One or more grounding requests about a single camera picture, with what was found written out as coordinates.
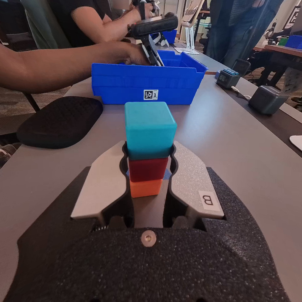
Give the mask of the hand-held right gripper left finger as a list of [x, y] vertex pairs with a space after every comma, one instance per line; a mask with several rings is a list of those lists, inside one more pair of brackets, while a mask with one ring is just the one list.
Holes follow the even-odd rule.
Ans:
[[127, 171], [127, 143], [120, 141], [92, 163], [71, 218], [97, 218], [101, 226], [108, 226], [112, 217], [119, 216], [130, 227]]

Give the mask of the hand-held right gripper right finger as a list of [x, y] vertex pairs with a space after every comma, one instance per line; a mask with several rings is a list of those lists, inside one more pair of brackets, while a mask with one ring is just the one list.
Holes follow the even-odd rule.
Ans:
[[165, 227], [184, 216], [189, 227], [204, 228], [203, 218], [225, 216], [204, 162], [178, 141], [171, 148], [171, 176], [165, 199]]

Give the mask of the red foam cube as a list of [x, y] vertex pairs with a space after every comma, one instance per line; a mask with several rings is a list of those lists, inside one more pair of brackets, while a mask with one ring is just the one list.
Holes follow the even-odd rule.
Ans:
[[164, 178], [168, 157], [128, 160], [131, 182], [145, 182]]

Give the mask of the orange foam cube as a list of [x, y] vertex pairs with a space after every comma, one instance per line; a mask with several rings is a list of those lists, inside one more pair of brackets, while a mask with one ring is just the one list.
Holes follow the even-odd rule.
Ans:
[[132, 198], [158, 195], [160, 193], [162, 179], [132, 182], [130, 181], [130, 193]]

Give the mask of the blue plastic bin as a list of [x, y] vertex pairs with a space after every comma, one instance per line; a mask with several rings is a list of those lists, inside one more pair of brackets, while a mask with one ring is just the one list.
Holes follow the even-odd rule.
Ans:
[[170, 44], [174, 44], [177, 30], [164, 31], [159, 33], [151, 34], [151, 38], [155, 44], [162, 47], [169, 47]]
[[290, 35], [285, 47], [294, 48], [294, 49], [302, 49], [302, 36], [301, 35]]
[[104, 104], [162, 101], [190, 105], [208, 67], [186, 53], [159, 50], [159, 66], [92, 64], [92, 91]]

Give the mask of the teal foam cube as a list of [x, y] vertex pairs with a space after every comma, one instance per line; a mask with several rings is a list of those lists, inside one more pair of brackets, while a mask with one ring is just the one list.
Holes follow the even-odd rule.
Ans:
[[165, 102], [127, 102], [124, 105], [130, 160], [166, 158], [177, 124]]

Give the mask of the person's left forearm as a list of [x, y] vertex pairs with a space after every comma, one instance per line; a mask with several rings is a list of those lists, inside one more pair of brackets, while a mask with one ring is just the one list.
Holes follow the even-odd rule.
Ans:
[[34, 94], [51, 92], [88, 78], [92, 63], [121, 63], [129, 58], [129, 50], [120, 42], [24, 52], [1, 45], [0, 86]]

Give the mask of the person's left hand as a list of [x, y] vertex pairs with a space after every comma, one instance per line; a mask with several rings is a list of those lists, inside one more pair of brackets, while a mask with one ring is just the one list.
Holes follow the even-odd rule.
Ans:
[[151, 66], [141, 45], [126, 42], [119, 42], [118, 44], [120, 46], [120, 58], [117, 60], [118, 64]]

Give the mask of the blue tape strip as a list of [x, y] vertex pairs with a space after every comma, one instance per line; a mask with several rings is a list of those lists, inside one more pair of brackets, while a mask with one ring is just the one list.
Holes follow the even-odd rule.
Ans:
[[168, 180], [171, 176], [171, 172], [168, 169], [138, 169], [138, 170], [128, 170], [126, 175], [129, 177], [131, 182], [145, 182], [145, 181], [153, 181], [164, 179]]

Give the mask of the white sign stand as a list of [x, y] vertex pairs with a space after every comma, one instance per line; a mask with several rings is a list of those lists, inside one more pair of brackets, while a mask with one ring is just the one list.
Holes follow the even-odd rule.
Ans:
[[174, 47], [174, 50], [178, 53], [184, 52], [191, 55], [199, 55], [199, 52], [194, 49], [195, 42], [193, 26], [204, 2], [204, 0], [191, 0], [185, 8], [180, 24], [185, 28], [187, 46], [186, 48]]

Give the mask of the black power unit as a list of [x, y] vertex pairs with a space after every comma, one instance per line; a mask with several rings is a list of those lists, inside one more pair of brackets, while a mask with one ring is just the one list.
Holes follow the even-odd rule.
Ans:
[[287, 99], [288, 94], [272, 86], [262, 85], [248, 101], [248, 105], [262, 115], [273, 115]]
[[215, 75], [216, 84], [225, 89], [230, 89], [232, 86], [235, 87], [240, 78], [241, 75], [230, 68], [217, 71]]

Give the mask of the white stand base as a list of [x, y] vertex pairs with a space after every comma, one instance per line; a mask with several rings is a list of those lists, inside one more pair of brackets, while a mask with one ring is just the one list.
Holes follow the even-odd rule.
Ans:
[[302, 135], [292, 135], [289, 137], [290, 142], [302, 151]]

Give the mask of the black office chair frame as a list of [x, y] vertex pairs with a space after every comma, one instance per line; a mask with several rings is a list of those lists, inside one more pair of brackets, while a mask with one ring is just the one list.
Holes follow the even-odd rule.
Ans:
[[22, 92], [22, 94], [25, 96], [25, 98], [28, 100], [28, 102], [30, 103], [30, 105], [32, 106], [32, 108], [34, 109], [35, 112], [39, 112], [40, 111], [40, 107], [38, 106], [38, 104], [36, 103], [35, 99], [33, 98], [33, 96], [30, 93], [27, 92]]

